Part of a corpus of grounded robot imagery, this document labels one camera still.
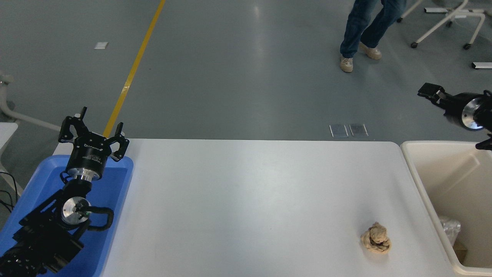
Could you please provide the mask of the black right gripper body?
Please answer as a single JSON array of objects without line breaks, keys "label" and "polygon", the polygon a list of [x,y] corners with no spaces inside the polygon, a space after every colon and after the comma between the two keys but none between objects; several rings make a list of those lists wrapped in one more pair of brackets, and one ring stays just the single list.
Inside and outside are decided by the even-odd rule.
[{"label": "black right gripper body", "polygon": [[459,93],[446,99],[444,116],[451,123],[462,128],[481,128],[474,114],[481,105],[481,95],[477,93]]}]

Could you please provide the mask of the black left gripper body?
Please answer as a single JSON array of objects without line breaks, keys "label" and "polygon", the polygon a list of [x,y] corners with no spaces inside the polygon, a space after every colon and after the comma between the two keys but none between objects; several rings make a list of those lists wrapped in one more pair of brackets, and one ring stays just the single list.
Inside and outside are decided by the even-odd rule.
[{"label": "black left gripper body", "polygon": [[74,175],[75,172],[85,169],[102,175],[111,153],[111,147],[105,137],[97,133],[81,135],[74,141],[68,161],[68,173]]}]

